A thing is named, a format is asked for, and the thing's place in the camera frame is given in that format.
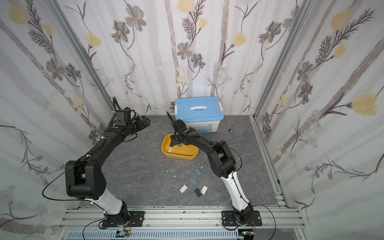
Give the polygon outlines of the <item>black eraser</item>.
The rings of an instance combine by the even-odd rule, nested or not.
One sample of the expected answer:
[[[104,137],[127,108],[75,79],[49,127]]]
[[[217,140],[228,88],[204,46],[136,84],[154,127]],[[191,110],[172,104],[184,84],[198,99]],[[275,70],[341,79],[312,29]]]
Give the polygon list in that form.
[[[201,197],[203,194],[201,193],[201,191],[199,190],[199,188],[196,188],[195,189],[195,193],[196,193],[196,195],[197,195],[197,197],[199,198],[199,197]]]

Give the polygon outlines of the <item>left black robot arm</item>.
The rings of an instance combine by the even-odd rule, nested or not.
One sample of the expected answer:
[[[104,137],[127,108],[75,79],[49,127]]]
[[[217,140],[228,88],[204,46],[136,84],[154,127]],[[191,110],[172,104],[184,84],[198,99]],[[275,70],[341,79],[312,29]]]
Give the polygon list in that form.
[[[128,136],[138,136],[138,132],[150,126],[150,119],[140,116],[131,108],[122,109],[113,98],[113,116],[100,140],[82,157],[65,164],[66,192],[69,202],[84,201],[103,211],[100,228],[125,227],[132,217],[127,204],[113,196],[107,189],[107,181],[102,166]]]

